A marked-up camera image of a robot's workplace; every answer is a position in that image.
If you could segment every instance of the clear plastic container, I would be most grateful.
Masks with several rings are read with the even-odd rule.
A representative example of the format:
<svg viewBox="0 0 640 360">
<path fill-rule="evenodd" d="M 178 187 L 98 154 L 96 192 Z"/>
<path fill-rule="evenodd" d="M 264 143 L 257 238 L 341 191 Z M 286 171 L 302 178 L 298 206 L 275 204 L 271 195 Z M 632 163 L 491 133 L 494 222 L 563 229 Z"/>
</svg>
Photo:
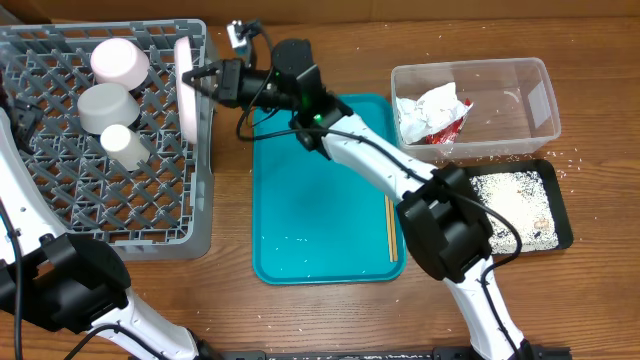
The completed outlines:
<svg viewBox="0 0 640 360">
<path fill-rule="evenodd" d="M 458 99 L 473 102 L 456 142 L 405 143 L 396 99 L 417 100 L 452 81 Z M 398 147 L 422 161 L 532 153 L 560 136 L 549 74 L 537 58 L 398 66 L 391 72 L 391 98 Z"/>
</svg>

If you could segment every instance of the white granules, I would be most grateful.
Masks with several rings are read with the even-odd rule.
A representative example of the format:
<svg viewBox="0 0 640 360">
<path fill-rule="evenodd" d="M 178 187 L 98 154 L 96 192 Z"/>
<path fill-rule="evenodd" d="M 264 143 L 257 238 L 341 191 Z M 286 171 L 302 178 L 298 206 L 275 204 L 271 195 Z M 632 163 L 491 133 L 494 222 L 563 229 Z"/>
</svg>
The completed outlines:
<svg viewBox="0 0 640 360">
<path fill-rule="evenodd" d="M 482 175 L 471 178 L 483 204 L 507 219 L 520 233 L 522 251 L 549 250 L 558 246 L 558 234 L 549 208 L 549 199 L 540 174 L 535 171 Z M 516 241 L 509 229 L 489 215 L 494 254 L 515 251 Z"/>
</svg>

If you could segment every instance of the red wrapper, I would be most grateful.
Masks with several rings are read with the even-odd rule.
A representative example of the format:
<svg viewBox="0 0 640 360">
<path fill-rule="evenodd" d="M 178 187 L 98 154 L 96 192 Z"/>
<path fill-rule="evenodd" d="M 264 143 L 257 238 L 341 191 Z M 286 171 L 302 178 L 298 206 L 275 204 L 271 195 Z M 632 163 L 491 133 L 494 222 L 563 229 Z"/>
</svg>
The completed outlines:
<svg viewBox="0 0 640 360">
<path fill-rule="evenodd" d="M 466 99 L 464 104 L 470 106 L 471 101 L 469 99 Z M 462 131 L 462 127 L 464 126 L 467 115 L 465 115 L 461 119 L 454 121 L 453 124 L 447 126 L 439 132 L 433 135 L 427 135 L 425 142 L 427 144 L 453 144 L 456 141 L 456 137 L 458 137 L 458 134 L 460 134 L 460 131 Z"/>
</svg>

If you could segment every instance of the white cup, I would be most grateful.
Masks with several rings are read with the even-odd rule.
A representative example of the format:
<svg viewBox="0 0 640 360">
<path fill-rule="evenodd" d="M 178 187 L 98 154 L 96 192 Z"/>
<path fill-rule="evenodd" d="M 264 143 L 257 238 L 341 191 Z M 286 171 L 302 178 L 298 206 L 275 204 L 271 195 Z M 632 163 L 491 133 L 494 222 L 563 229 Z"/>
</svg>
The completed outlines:
<svg viewBox="0 0 640 360">
<path fill-rule="evenodd" d="M 91 53 L 91 70 L 98 83 L 116 83 L 133 90 L 147 78 L 147 69 L 149 58 L 126 39 L 105 40 Z"/>
<path fill-rule="evenodd" d="M 142 145 L 138 134 L 116 124 L 107 127 L 100 135 L 100 145 L 111 159 L 118 160 L 127 171 L 138 168 L 138 161 L 149 160 L 149 150 Z"/>
<path fill-rule="evenodd" d="M 100 84 L 80 95 L 78 113 L 85 131 L 102 134 L 110 125 L 131 125 L 140 115 L 140 106 L 122 85 Z"/>
</svg>

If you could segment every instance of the white label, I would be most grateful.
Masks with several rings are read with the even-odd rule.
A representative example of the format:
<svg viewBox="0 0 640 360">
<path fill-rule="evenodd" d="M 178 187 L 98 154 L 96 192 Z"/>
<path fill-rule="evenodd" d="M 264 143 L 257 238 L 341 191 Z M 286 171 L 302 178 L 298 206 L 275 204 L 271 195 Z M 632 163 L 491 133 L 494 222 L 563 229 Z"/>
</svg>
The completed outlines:
<svg viewBox="0 0 640 360">
<path fill-rule="evenodd" d="M 533 115 L 533 123 L 536 129 L 551 117 L 551 109 L 547 101 L 544 84 L 538 83 L 536 87 L 529 93 L 529 105 L 531 106 L 531 114 Z"/>
</svg>

